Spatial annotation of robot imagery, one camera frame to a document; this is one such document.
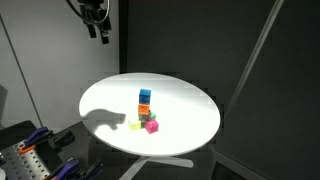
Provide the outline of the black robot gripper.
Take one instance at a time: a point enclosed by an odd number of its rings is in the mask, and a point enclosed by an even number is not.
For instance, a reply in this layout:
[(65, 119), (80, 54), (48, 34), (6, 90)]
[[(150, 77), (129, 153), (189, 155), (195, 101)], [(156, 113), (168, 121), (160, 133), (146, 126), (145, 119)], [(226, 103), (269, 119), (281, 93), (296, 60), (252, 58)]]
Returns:
[(104, 0), (77, 0), (80, 7), (80, 18), (89, 24), (88, 31), (90, 38), (96, 38), (96, 31), (93, 25), (100, 25), (99, 30), (103, 44), (109, 43), (109, 31), (111, 24), (105, 22), (109, 18), (109, 7), (103, 9), (101, 5)]

